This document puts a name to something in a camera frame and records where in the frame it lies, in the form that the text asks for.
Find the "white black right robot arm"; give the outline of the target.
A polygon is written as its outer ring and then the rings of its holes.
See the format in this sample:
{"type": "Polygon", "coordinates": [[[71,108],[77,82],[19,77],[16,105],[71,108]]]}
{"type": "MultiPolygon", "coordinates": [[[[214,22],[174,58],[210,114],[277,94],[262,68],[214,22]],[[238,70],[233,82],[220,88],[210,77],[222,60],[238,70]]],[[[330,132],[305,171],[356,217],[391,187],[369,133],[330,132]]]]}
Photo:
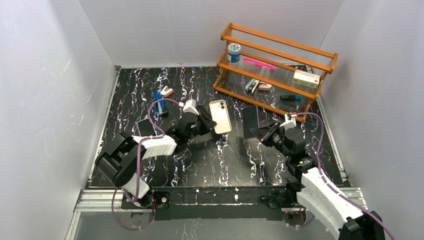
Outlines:
{"type": "Polygon", "coordinates": [[[306,151],[301,130],[274,122],[250,132],[263,145],[285,156],[287,169],[296,179],[286,184],[286,198],[306,207],[336,240],[386,238],[380,216],[350,200],[318,167],[306,151]]]}

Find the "beige pink phone case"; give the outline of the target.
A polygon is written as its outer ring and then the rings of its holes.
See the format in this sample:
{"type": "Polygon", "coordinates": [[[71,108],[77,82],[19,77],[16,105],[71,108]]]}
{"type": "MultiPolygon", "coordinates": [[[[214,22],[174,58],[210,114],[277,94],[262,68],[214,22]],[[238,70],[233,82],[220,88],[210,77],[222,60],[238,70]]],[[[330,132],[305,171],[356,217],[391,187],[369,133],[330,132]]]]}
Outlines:
{"type": "Polygon", "coordinates": [[[226,134],[232,130],[227,102],[223,99],[211,101],[209,110],[212,120],[216,122],[214,131],[216,134],[226,134]]]}

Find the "black arm mounting base bar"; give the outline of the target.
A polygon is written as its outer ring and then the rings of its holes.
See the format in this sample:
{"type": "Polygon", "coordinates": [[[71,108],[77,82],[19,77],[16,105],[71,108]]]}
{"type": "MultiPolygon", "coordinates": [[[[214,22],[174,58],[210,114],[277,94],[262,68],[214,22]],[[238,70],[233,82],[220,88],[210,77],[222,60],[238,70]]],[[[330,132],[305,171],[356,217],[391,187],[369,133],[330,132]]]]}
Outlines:
{"type": "Polygon", "coordinates": [[[286,196],[284,186],[162,187],[166,205],[156,211],[156,220],[266,219],[300,221],[304,207],[286,196]]]}

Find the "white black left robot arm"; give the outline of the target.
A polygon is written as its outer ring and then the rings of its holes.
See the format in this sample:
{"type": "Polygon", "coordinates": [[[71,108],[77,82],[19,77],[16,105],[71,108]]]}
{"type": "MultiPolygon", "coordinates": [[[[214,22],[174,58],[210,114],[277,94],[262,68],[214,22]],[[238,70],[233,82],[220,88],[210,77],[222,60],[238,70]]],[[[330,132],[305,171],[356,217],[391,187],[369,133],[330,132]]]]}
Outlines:
{"type": "Polygon", "coordinates": [[[176,155],[192,138],[208,134],[217,126],[203,106],[195,110],[183,112],[178,122],[161,135],[138,137],[121,132],[102,150],[95,168],[114,187],[121,188],[130,202],[140,202],[152,192],[141,178],[142,160],[176,155]]]}

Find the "purple edged smartphone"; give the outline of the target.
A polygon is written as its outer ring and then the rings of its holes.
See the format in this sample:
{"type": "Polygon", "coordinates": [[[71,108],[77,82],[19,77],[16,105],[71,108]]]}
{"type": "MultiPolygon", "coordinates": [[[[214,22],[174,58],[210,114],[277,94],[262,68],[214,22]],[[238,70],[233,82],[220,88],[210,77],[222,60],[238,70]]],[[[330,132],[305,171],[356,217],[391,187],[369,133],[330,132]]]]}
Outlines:
{"type": "Polygon", "coordinates": [[[255,138],[250,129],[259,127],[258,108],[256,105],[251,105],[242,109],[242,126],[244,139],[255,138]]]}

